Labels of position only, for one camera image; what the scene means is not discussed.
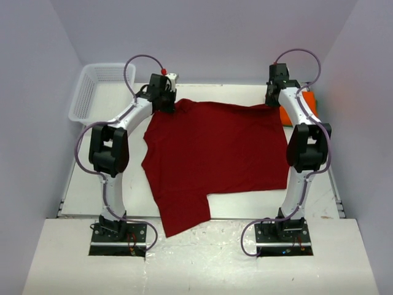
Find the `white plastic basket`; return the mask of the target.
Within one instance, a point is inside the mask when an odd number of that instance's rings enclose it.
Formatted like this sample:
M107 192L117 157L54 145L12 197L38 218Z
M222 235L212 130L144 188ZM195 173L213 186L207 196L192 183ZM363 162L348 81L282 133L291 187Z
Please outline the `white plastic basket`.
M89 125L109 121L129 108L133 96L126 86L134 85L136 67L123 63L95 63L84 66L71 101L68 118Z

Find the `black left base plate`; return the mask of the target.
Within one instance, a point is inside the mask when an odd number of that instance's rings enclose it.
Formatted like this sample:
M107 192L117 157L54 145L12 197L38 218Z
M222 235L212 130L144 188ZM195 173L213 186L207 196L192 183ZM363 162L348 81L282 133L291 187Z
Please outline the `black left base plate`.
M89 256L146 256L147 225L99 219L91 224Z

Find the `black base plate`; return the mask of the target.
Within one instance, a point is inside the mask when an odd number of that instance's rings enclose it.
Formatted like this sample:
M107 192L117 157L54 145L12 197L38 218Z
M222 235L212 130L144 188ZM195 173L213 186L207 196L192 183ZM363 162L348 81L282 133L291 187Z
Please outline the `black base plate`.
M147 225L99 219L91 224L89 256L146 256Z
M312 256L308 224L304 218L255 225L258 257Z

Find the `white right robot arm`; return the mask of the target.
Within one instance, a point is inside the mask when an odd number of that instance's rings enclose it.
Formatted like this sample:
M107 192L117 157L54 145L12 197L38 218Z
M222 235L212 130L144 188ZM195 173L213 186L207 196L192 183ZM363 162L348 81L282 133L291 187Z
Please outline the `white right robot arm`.
M313 178L322 173L321 166L328 159L328 142L332 128L313 113L296 80L289 77L285 63L274 62L269 67L265 103L284 108L293 131L286 149L290 166L286 197L274 221L261 223L263 233L282 242L304 231L305 202Z

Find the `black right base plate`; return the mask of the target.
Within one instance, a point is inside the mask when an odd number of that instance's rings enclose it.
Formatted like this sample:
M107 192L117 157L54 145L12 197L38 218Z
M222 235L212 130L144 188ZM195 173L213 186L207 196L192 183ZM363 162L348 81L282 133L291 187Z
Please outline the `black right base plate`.
M312 256L308 224L304 218L255 225L258 257Z

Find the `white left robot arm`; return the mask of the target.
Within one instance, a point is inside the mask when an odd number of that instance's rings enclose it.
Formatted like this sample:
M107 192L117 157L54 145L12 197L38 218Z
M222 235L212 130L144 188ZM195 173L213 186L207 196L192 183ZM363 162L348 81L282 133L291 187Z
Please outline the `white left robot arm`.
M98 123L91 130L88 160L102 179L103 210L98 230L113 241L128 233L123 202L122 179L130 160L128 137L156 111L173 113L178 74L152 74L147 85L136 93L136 101L110 122Z

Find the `dark red t shirt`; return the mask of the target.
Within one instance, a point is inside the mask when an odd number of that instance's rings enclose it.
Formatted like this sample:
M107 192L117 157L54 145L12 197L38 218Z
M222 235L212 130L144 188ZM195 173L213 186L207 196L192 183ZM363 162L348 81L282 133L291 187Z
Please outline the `dark red t shirt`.
M278 108L188 99L175 107L172 114L152 116L142 161L167 237L209 221L210 194L287 187Z

